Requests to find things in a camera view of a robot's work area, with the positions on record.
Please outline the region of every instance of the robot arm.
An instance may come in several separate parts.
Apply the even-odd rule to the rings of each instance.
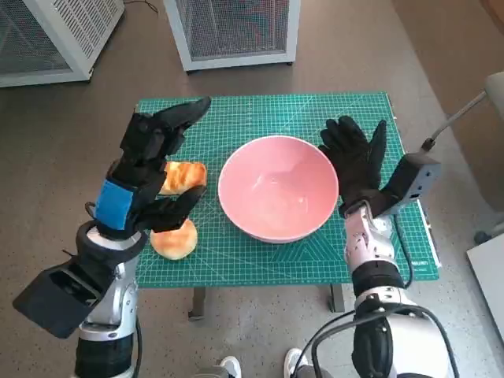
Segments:
[[[163,109],[153,115],[133,114],[96,206],[86,208],[93,220],[80,226],[77,255],[41,272],[14,300],[14,307],[59,338],[80,330],[74,377],[130,378],[139,254],[146,229],[178,229],[205,192],[193,187],[178,197],[157,198],[166,173],[165,157],[184,141],[183,133],[210,106],[210,98]]]
[[[380,170],[387,144],[381,121],[368,142],[350,117],[328,120],[319,148],[335,167],[345,218],[345,259],[355,293],[355,318],[313,337],[312,358],[322,377],[317,348],[322,341],[355,327],[352,362],[365,378],[447,376],[448,361],[458,371],[447,335],[435,315],[410,301],[391,243],[391,214],[416,201],[439,174],[439,164],[425,154],[406,154],[380,190]]]
[[[364,204],[347,215],[345,257],[352,275],[356,319],[397,305],[406,295],[395,262],[388,217],[372,218]],[[448,353],[438,327],[423,313],[406,310],[358,325],[352,362],[362,377],[444,378]]]

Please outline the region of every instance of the black cable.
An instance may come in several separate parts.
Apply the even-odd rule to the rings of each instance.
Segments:
[[[86,213],[93,219],[95,218],[95,208],[96,205],[94,202],[84,203],[84,209],[86,209]]]
[[[149,6],[149,8],[152,9],[153,12],[155,12],[156,14],[159,14],[158,8],[154,4],[152,4],[151,2],[148,2],[147,0],[128,0],[128,1],[124,2],[124,4],[133,4],[135,2],[145,2]]]
[[[406,249],[406,244],[404,243],[404,238],[402,237],[402,231],[401,231],[401,228],[399,227],[398,215],[394,214],[392,216],[392,218],[394,219],[395,230],[397,232],[399,244],[401,244],[401,249],[402,249],[402,252],[404,253],[404,258],[406,259],[406,263],[408,264],[409,278],[408,278],[406,284],[404,285],[404,288],[407,289],[408,287],[411,286],[411,283],[413,282],[413,279],[415,276],[415,270],[413,269],[413,263],[411,261],[410,252]]]
[[[331,319],[328,321],[326,324],[324,324],[322,327],[318,328],[318,331],[315,332],[315,335],[312,336],[312,338],[306,343],[305,347],[303,348],[301,354],[299,355],[298,361],[296,362],[296,366],[294,367],[294,372],[291,374],[291,378],[295,378],[296,374],[298,374],[298,369],[299,369],[299,364],[301,364],[302,356],[306,354],[306,351],[308,350],[309,346],[312,345],[312,342],[315,340],[317,336],[329,325],[335,323],[336,321],[339,321],[340,319],[343,319],[344,317],[348,317],[349,315],[352,315],[355,313],[355,310],[352,309],[351,311],[348,311],[344,313],[343,315],[339,315],[338,317],[335,317],[334,319]]]
[[[76,255],[75,254],[71,254],[70,252],[68,252],[67,250],[61,250],[61,252],[67,254],[68,256],[70,256],[71,258],[74,258]]]
[[[457,368],[457,362],[455,361],[455,356],[454,356],[454,351],[451,347],[450,340],[448,339],[448,334],[445,331],[443,325],[439,321],[439,319],[432,313],[432,311],[425,309],[422,306],[414,306],[414,305],[398,305],[397,307],[393,309],[388,309],[386,311],[380,312],[380,313],[370,313],[367,315],[364,315],[363,317],[356,319],[354,321],[350,321],[345,324],[338,325],[334,328],[329,329],[328,331],[324,332],[323,334],[319,335],[314,341],[313,341],[313,346],[312,346],[312,360],[313,360],[313,369],[315,370],[315,377],[316,378],[323,378],[322,376],[322,371],[321,371],[321,366],[318,362],[318,355],[317,355],[317,348],[318,346],[327,338],[335,335],[338,332],[344,331],[348,328],[353,328],[355,326],[358,326],[360,324],[368,323],[370,321],[375,321],[376,319],[380,319],[381,317],[387,317],[389,315],[392,315],[393,313],[397,313],[399,311],[404,311],[404,310],[416,310],[419,312],[422,312],[426,314],[438,327],[439,332],[441,333],[441,336],[443,337],[444,343],[447,347],[447,352],[448,352],[448,358],[450,359],[451,363],[451,368],[453,369],[454,372],[454,378],[459,378],[460,374],[458,372]]]
[[[140,327],[139,317],[136,317],[136,365],[135,370],[133,370],[132,378],[138,378],[140,373],[140,365],[142,364],[142,328]]]

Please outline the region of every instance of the blue strap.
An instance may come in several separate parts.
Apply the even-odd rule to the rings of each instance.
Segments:
[[[132,201],[131,191],[105,180],[96,202],[94,216],[114,230],[124,230]]]

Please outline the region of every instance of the gray floor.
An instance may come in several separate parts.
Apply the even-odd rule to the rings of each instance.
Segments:
[[[293,67],[193,76],[181,71],[165,18],[144,5],[128,6],[89,84],[0,92],[2,376],[54,377],[72,371],[75,337],[50,337],[17,315],[10,302],[38,271],[64,261],[61,248],[73,248],[75,231],[87,219],[83,204],[96,198],[139,98],[384,90],[409,150],[443,120],[389,1],[305,0]],[[450,133],[440,139],[435,156],[444,163],[443,177],[423,203],[444,266],[439,281],[414,284],[412,297],[446,325],[463,376],[502,376],[502,344],[465,257],[473,232],[495,215]],[[145,290],[139,310],[145,339],[141,376],[188,376],[235,354],[245,377],[280,377],[286,350],[302,345],[330,317],[324,290],[214,289],[209,319],[201,326],[186,321],[189,290]],[[348,287],[345,292],[350,308]],[[322,348],[321,361],[335,377],[356,376],[350,348],[351,332]]]

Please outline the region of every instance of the mesh panel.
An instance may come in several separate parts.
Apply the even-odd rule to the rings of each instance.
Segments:
[[[289,0],[176,0],[193,60],[286,51]]]
[[[119,10],[114,0],[54,0],[54,7],[86,57],[93,54]]]
[[[0,0],[0,75],[68,69],[21,0]]]

